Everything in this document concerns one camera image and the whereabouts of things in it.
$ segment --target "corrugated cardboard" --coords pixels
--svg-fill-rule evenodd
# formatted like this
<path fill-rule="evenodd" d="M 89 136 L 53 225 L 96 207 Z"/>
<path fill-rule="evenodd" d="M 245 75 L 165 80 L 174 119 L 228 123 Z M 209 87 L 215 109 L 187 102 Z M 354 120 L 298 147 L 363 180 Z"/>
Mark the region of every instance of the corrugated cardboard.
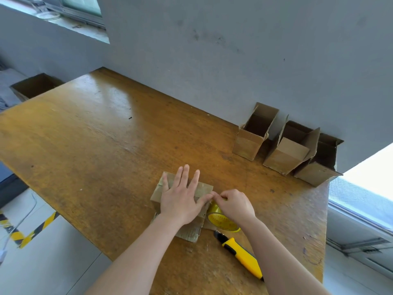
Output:
<path fill-rule="evenodd" d="M 279 109 L 257 102 L 247 122 L 239 126 L 232 152 L 253 161 Z"/>
<path fill-rule="evenodd" d="M 64 82 L 55 77 L 47 74 L 37 74 L 34 77 L 29 77 L 11 85 L 10 89 L 23 102 L 62 84 Z"/>
<path fill-rule="evenodd" d="M 302 162 L 314 157 L 319 135 L 320 128 L 312 130 L 296 122 L 288 121 L 287 116 L 263 165 L 287 175 Z"/>
<path fill-rule="evenodd" d="M 167 173 L 169 188 L 171 188 L 173 185 L 174 176 L 175 175 L 172 173 Z M 198 182 L 198 186 L 196 187 L 195 194 L 194 194 L 194 201 L 196 202 L 200 197 L 202 197 L 207 193 L 210 193 L 212 190 L 213 190 L 213 186 L 206 183 Z M 158 183 L 156 189 L 154 190 L 150 198 L 150 201 L 153 204 L 153 207 L 156 210 L 157 214 L 161 213 L 161 195 L 162 195 L 162 177 L 160 178 L 160 182 Z M 200 230 L 204 224 L 206 212 L 209 208 L 209 205 L 210 202 L 207 202 L 203 206 L 198 216 L 189 224 L 182 226 L 178 231 L 178 233 L 176 234 L 176 236 L 191 242 L 196 242 L 199 237 Z"/>
<path fill-rule="evenodd" d="M 294 176 L 315 187 L 327 180 L 342 176 L 336 171 L 337 146 L 342 142 L 344 141 L 321 133 L 316 155 L 302 163 L 295 170 Z"/>

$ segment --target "tape roll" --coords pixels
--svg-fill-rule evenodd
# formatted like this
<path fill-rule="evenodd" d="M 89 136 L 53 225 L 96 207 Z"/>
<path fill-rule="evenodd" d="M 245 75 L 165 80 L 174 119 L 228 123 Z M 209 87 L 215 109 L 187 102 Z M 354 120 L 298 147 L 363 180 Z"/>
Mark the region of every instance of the tape roll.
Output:
<path fill-rule="evenodd" d="M 226 230 L 226 231 L 231 231 L 231 232 L 238 232 L 240 231 L 240 227 L 231 221 L 229 218 L 227 218 L 221 211 L 221 209 L 218 207 L 216 202 L 212 202 L 210 204 L 210 207 L 208 209 L 208 212 L 206 213 L 208 216 L 208 220 L 217 228 Z"/>

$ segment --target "hand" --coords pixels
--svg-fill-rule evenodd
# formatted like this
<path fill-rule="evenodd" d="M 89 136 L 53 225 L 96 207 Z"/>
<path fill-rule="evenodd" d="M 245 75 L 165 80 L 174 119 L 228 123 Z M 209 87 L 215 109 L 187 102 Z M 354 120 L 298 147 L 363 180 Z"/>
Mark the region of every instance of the hand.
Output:
<path fill-rule="evenodd" d="M 180 226 L 192 222 L 204 204 L 213 197 L 208 193 L 195 203 L 194 194 L 198 185 L 199 170 L 195 171 L 194 178 L 187 188 L 189 170 L 188 164 L 184 168 L 180 167 L 171 188 L 168 186 L 167 174 L 162 174 L 161 215 L 176 220 Z"/>
<path fill-rule="evenodd" d="M 226 190 L 219 195 L 213 194 L 214 201 L 224 215 L 241 225 L 244 221 L 255 218 L 255 211 L 246 195 L 237 189 Z"/>

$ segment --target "forearm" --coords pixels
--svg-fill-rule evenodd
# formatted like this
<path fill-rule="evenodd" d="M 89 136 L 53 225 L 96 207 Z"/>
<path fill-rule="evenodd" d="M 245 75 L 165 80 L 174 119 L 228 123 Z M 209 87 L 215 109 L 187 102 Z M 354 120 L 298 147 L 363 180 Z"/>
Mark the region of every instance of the forearm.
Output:
<path fill-rule="evenodd" d="M 149 294 L 158 265 L 180 225 L 159 215 L 86 294 Z"/>
<path fill-rule="evenodd" d="M 264 223 L 250 218 L 241 227 L 251 243 L 270 295 L 329 294 Z"/>

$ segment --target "wooden table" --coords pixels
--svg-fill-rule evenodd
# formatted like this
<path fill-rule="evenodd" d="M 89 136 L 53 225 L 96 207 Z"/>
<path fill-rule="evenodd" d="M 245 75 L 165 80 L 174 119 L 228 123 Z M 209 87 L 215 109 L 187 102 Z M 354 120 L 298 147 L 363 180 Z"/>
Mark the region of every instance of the wooden table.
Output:
<path fill-rule="evenodd" d="M 237 126 L 105 68 L 0 114 L 0 159 L 111 260 L 149 225 L 163 171 L 190 164 L 220 193 L 237 188 L 319 280 L 328 184 L 232 154 Z M 250 245 L 243 233 L 236 239 Z M 151 294 L 267 294 L 211 231 L 175 238 Z"/>

